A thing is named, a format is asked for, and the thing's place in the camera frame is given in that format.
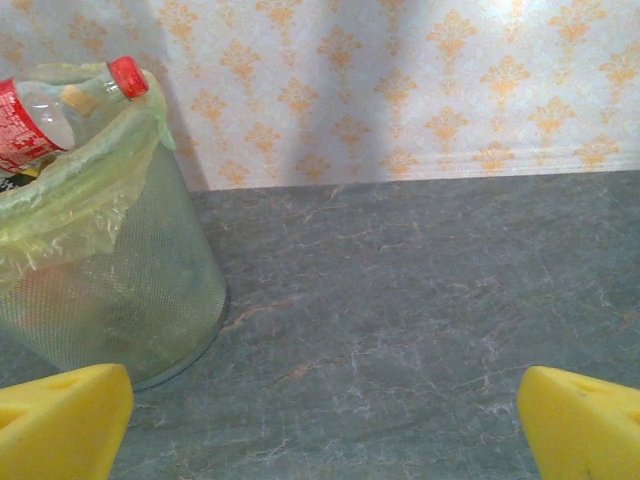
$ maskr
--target gray marble floor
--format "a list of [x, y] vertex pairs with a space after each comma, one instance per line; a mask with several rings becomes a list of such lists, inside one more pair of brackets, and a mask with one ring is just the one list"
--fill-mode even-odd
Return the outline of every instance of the gray marble floor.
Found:
[[[528, 366], [640, 387], [640, 172], [195, 202], [230, 315], [136, 396], [113, 479], [533, 479]], [[53, 373], [0, 346], [0, 385]]]

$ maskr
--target red bottle cap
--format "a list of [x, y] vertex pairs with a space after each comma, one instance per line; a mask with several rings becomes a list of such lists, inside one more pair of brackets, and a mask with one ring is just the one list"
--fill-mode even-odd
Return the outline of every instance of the red bottle cap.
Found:
[[116, 58], [109, 64], [111, 76], [128, 98], [136, 98], [149, 91], [149, 82], [132, 57]]

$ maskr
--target trash bag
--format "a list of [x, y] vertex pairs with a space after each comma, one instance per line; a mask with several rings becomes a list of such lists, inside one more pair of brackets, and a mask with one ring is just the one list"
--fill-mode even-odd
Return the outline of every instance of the trash bag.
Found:
[[[103, 68], [47, 64], [32, 79], [71, 84]], [[162, 90], [150, 72], [144, 74], [149, 92], [127, 102], [89, 143], [60, 155], [29, 185], [0, 193], [0, 298], [31, 270], [112, 251], [156, 147], [175, 149]]]

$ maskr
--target trash can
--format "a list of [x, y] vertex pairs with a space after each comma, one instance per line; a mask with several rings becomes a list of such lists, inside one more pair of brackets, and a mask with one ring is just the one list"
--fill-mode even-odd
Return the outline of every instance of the trash can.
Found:
[[123, 364], [134, 390], [200, 356], [228, 306], [170, 150], [164, 97], [145, 74], [144, 99], [0, 194], [0, 332], [62, 370]]

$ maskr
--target patterned wallpaper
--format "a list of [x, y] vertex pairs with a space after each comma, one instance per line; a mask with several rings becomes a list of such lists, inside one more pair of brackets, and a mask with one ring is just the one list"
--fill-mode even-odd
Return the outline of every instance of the patterned wallpaper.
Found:
[[640, 168], [637, 0], [0, 0], [0, 72], [136, 56], [193, 190]]

